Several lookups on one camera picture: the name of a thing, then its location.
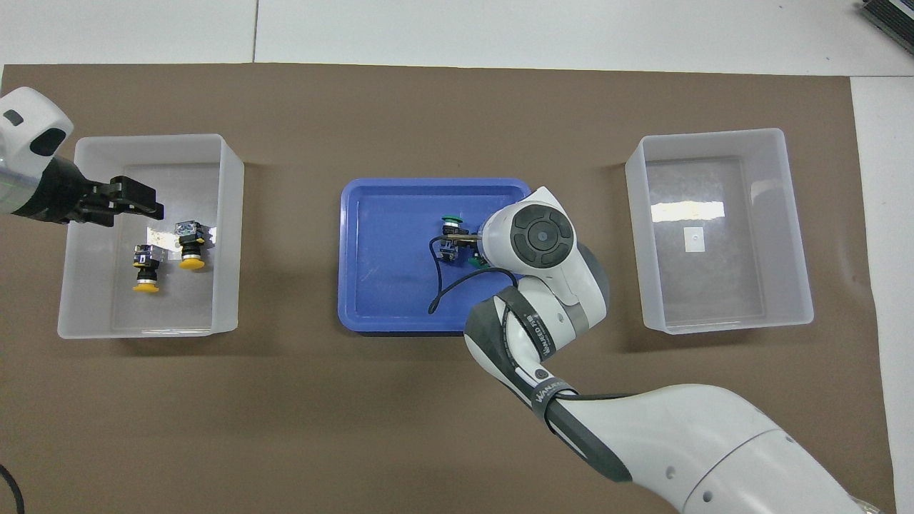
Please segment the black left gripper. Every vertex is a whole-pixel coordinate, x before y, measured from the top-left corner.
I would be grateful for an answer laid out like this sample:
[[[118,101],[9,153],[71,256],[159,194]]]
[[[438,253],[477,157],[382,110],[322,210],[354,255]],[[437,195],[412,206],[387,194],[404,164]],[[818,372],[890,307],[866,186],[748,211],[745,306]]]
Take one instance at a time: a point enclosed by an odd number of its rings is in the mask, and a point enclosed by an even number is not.
[[[164,205],[156,202],[156,189],[133,178],[115,176],[107,183],[88,180],[75,163],[52,157],[36,191],[14,215],[46,223],[112,227],[115,215],[122,213],[162,221]]]

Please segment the yellow push button switch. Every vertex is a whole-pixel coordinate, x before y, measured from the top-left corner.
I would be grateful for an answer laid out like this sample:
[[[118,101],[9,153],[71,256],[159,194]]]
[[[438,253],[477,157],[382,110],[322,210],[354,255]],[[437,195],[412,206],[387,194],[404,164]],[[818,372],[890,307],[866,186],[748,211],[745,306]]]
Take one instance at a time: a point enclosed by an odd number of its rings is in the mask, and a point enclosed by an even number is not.
[[[180,269],[197,271],[206,266],[203,260],[206,234],[201,223],[193,219],[177,222],[174,224],[174,235],[181,249]]]
[[[166,260],[166,250],[153,244],[138,244],[134,247],[133,267],[137,270],[134,291],[157,293],[158,268]]]

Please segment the translucent white plastic box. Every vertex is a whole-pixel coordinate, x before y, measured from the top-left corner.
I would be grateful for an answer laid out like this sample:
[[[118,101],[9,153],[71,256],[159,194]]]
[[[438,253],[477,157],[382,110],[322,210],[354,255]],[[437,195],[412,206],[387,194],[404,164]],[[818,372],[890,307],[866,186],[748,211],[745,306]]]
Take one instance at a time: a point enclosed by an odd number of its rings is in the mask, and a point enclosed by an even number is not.
[[[670,335],[805,325],[814,308],[783,131],[644,136],[626,161],[643,322]],[[705,253],[683,250],[702,226]]]
[[[120,214],[114,227],[72,223],[58,333],[62,338],[208,336],[238,325],[244,165],[218,134],[81,138],[75,162],[87,178],[128,176],[156,189],[164,219]],[[164,248],[174,224],[198,221],[206,243],[202,269],[167,259],[157,293],[133,290],[134,247]]]

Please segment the blue plastic tray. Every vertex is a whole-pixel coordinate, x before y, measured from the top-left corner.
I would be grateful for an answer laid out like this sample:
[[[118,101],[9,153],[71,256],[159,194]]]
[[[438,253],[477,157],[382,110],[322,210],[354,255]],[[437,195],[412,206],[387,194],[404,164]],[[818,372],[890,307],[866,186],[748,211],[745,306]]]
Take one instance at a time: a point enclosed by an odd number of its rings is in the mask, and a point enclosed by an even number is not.
[[[473,251],[434,263],[428,244],[443,216],[476,232],[530,193],[517,178],[357,178],[343,188],[338,317],[368,335],[461,334],[471,307],[509,286],[499,273],[471,277]]]

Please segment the brown paper table mat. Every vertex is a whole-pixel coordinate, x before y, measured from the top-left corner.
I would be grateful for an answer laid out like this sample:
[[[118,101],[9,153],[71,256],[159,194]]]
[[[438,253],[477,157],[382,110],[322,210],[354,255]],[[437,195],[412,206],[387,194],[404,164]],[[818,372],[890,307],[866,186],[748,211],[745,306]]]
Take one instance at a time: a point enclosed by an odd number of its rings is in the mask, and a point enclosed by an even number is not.
[[[9,66],[87,136],[217,133],[245,163],[238,328],[65,341],[66,229],[0,217],[0,463],[36,514],[675,514],[600,476],[460,336],[337,316],[355,178],[519,178],[606,267],[611,313],[548,361],[582,393],[730,388],[895,511],[849,79],[544,69]],[[624,163],[644,136],[785,133],[814,320],[643,325]]]

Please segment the grey ribbed metal device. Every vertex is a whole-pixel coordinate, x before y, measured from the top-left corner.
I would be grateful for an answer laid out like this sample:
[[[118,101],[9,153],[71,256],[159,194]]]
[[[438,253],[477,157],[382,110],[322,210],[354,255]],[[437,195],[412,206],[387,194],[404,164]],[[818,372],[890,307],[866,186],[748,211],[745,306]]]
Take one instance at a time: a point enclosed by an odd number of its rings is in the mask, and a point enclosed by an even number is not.
[[[914,0],[862,0],[865,19],[914,54]]]

